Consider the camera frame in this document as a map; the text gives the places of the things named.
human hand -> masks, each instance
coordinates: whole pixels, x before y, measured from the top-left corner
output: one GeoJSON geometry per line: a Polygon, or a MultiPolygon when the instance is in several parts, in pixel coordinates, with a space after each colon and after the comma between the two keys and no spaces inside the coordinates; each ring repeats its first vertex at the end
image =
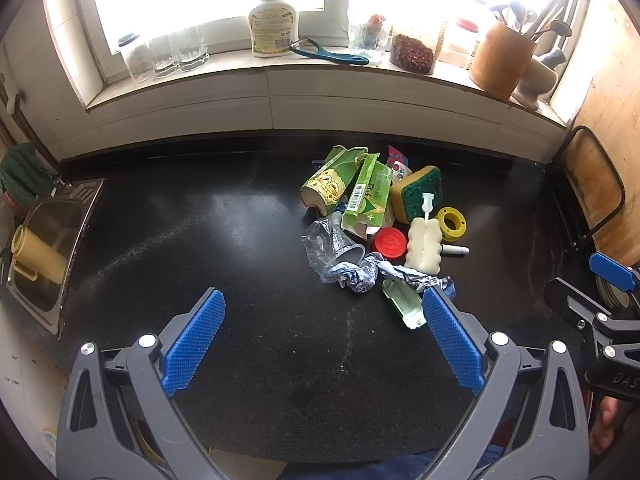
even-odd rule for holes
{"type": "Polygon", "coordinates": [[[613,397],[604,397],[600,402],[596,422],[589,435],[589,449],[598,456],[613,442],[613,422],[618,414],[618,400],[613,397]]]}

red lid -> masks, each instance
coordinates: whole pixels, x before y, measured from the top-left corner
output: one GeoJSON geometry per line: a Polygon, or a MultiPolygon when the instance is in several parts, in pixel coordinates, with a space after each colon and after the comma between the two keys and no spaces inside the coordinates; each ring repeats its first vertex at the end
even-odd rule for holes
{"type": "Polygon", "coordinates": [[[456,21],[456,25],[460,28],[464,28],[465,30],[468,30],[469,32],[472,32],[474,34],[478,33],[478,26],[472,22],[471,20],[466,20],[465,18],[460,18],[459,20],[456,21]]]}
{"type": "Polygon", "coordinates": [[[385,258],[399,258],[406,252],[406,238],[395,227],[383,227],[373,237],[371,250],[385,258]]]}

crumpled paper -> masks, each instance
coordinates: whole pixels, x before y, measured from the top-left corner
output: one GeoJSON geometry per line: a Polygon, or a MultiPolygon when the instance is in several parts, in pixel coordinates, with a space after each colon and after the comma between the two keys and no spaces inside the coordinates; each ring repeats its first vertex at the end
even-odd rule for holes
{"type": "Polygon", "coordinates": [[[343,288],[348,286],[353,292],[367,292],[376,284],[378,272],[387,278],[405,282],[419,294],[430,286],[438,285],[450,300],[456,297],[450,276],[438,278],[409,267],[394,266],[380,253],[367,254],[357,265],[349,262],[337,264],[329,269],[328,274],[338,276],[338,283],[343,288]]]}

yellow pitcher handle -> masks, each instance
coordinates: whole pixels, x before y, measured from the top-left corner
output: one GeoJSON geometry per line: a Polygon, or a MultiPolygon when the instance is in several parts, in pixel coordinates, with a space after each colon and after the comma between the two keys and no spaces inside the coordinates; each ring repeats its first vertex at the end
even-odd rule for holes
{"type": "Polygon", "coordinates": [[[14,266],[14,270],[18,273],[23,275],[25,278],[27,278],[27,280],[31,280],[32,282],[35,282],[38,279],[38,273],[35,270],[32,270],[31,272],[33,272],[33,274],[29,274],[26,270],[21,269],[18,266],[18,261],[14,260],[12,261],[12,265],[14,266]]]}

black countertop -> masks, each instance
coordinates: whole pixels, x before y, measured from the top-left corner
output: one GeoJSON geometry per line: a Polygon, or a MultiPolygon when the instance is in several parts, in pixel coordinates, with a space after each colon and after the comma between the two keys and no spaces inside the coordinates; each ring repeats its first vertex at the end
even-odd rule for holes
{"type": "MultiPolygon", "coordinates": [[[[594,285],[584,259],[562,255],[542,168],[458,164],[429,159],[428,146],[398,145],[414,170],[439,165],[443,205],[466,217],[461,243],[470,254],[441,265],[456,283],[456,306],[518,344],[559,338],[575,355],[577,333],[544,306],[542,291],[557,275],[588,294],[594,285]]],[[[300,235],[316,216],[299,187],[327,151],[174,156],[85,171],[107,182],[71,276],[60,363],[70,366],[88,340],[117,348],[157,333],[215,286],[225,321],[190,387],[174,397],[205,446],[353,462],[443,444],[472,396],[428,328],[402,324],[381,280],[355,294],[322,284],[306,261],[300,235]]]]}

